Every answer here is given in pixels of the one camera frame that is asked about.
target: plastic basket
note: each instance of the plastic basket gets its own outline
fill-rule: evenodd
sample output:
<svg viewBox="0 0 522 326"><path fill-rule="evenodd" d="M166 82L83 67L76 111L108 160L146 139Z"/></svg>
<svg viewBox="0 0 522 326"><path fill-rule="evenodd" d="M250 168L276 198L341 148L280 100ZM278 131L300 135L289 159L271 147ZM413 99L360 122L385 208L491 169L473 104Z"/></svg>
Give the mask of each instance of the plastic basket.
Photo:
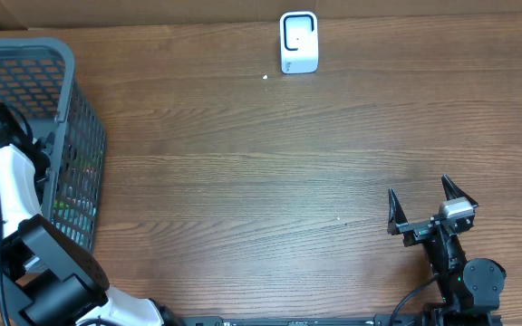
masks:
<svg viewBox="0 0 522 326"><path fill-rule="evenodd" d="M59 40L0 39L0 101L25 115L35 138L50 140L43 216L91 252L106 135L74 74L72 51Z"/></svg>

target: wood grain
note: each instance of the wood grain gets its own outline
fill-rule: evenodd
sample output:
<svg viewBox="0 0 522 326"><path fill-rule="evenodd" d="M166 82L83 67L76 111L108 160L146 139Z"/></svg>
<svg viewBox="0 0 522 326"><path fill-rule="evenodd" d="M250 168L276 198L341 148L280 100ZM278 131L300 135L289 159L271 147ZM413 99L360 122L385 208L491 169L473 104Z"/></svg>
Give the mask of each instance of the wood grain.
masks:
<svg viewBox="0 0 522 326"><path fill-rule="evenodd" d="M185 316L390 312L429 276L385 232L387 188L418 221L448 173L481 204L462 245L505 266L499 312L522 325L522 14L321 20L299 76L275 24L0 33L44 35L108 130L112 284Z"/></svg>

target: wooden table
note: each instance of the wooden table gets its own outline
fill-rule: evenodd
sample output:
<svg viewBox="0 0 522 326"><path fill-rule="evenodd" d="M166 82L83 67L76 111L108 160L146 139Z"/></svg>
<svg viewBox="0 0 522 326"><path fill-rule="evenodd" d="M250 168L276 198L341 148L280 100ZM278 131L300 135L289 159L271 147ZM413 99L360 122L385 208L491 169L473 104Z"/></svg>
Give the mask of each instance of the wooden table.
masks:
<svg viewBox="0 0 522 326"><path fill-rule="evenodd" d="M0 33L44 35L108 131L113 285L184 316L391 312L429 268L386 234L387 189L421 221L448 173L481 204L468 258L507 269L499 312L522 325L522 14L322 20L296 76L276 23Z"/></svg>

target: gray basket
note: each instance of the gray basket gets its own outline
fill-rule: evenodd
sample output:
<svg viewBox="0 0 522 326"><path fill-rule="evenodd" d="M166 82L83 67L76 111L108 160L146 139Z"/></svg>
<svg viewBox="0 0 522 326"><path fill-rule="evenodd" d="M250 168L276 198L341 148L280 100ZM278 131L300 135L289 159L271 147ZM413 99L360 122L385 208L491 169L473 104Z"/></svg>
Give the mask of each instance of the gray basket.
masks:
<svg viewBox="0 0 522 326"><path fill-rule="evenodd" d="M106 135L74 74L72 51L59 40L0 39L0 101L25 115L35 138L50 140L43 216L91 252Z"/></svg>

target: wall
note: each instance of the wall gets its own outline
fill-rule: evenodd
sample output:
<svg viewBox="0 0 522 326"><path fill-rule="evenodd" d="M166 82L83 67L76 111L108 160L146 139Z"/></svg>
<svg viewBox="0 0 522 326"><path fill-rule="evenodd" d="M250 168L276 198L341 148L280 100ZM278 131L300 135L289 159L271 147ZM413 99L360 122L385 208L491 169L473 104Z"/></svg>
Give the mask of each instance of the wall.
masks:
<svg viewBox="0 0 522 326"><path fill-rule="evenodd" d="M0 0L0 29L276 21L292 10L320 18L522 12L522 0Z"/></svg>

